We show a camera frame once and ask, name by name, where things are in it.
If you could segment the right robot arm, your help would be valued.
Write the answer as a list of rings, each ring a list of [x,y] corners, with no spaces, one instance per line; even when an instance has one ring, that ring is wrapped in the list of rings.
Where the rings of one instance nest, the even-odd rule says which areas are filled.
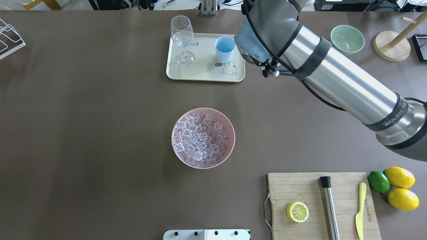
[[[426,104],[408,103],[298,21],[305,0],[245,0],[235,43],[263,68],[284,66],[292,76],[347,111],[386,148],[426,161]]]

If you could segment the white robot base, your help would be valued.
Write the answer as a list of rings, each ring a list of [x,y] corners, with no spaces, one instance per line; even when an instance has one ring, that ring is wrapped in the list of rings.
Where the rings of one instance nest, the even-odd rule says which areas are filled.
[[[247,229],[189,229],[167,230],[163,240],[250,240]]]

